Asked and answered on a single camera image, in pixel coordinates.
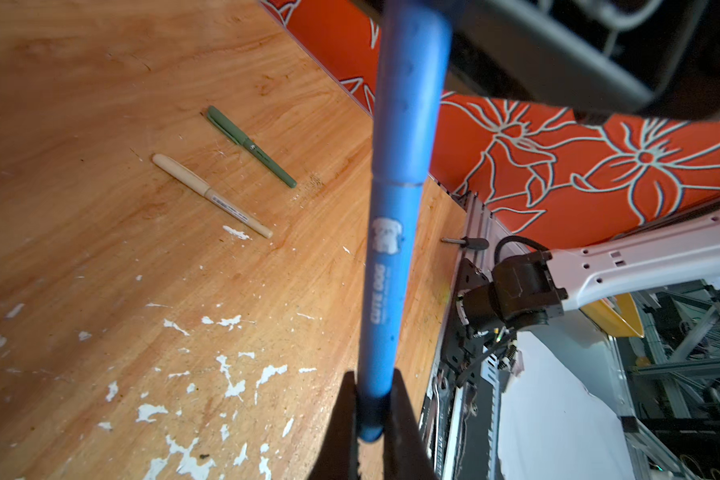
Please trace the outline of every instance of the blue marker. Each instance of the blue marker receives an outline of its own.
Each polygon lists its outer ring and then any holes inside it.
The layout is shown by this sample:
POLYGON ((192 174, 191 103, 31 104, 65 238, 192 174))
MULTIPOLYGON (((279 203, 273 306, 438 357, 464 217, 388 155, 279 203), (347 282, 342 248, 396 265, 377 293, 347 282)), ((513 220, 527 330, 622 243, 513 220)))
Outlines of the blue marker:
POLYGON ((387 0, 373 125, 358 360, 358 435, 381 434, 408 286, 422 186, 432 158, 451 23, 437 0, 387 0))

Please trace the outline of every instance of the white paper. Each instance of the white paper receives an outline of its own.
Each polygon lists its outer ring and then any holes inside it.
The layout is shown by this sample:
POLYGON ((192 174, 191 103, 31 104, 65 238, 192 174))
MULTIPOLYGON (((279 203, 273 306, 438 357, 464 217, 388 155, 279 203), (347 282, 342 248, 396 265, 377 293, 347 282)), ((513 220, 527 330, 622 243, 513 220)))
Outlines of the white paper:
POLYGON ((621 421, 531 332, 525 370, 501 397, 498 454, 506 480, 634 480, 621 421))

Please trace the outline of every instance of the wooden table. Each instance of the wooden table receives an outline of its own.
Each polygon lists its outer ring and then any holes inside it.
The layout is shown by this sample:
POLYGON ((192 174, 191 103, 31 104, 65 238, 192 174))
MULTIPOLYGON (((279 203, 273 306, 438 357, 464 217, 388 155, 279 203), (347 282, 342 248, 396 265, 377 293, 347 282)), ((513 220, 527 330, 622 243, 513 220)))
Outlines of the wooden table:
MULTIPOLYGON (((357 359, 371 130, 253 0, 0 1, 0 478, 303 478, 357 359)), ((429 181, 398 351, 416 411, 463 222, 429 181)))

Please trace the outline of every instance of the pen clip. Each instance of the pen clip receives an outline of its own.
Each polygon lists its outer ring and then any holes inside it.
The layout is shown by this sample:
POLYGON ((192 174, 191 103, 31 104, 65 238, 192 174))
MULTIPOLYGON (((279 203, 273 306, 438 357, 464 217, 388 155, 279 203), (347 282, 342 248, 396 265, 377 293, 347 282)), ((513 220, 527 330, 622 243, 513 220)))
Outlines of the pen clip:
POLYGON ((221 131, 221 133, 223 133, 225 136, 227 136, 228 139, 230 139, 231 141, 235 142, 238 145, 242 145, 230 132, 228 132, 227 130, 224 129, 224 127, 219 125, 219 122, 217 122, 216 120, 213 120, 213 117, 211 117, 210 110, 206 111, 206 118, 208 119, 209 122, 211 122, 213 124, 214 127, 218 128, 219 131, 221 131))

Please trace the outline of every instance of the orange floral fabric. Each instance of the orange floral fabric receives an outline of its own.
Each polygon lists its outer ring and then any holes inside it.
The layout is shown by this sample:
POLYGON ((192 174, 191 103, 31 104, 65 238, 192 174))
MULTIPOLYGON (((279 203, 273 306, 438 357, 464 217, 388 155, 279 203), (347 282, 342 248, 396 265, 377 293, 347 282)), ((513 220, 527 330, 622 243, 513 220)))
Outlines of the orange floral fabric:
MULTIPOLYGON (((262 4, 373 115, 379 26, 349 0, 262 4)), ((516 234, 583 246, 720 195, 720 121, 587 127, 565 108, 443 92, 430 172, 516 234)))

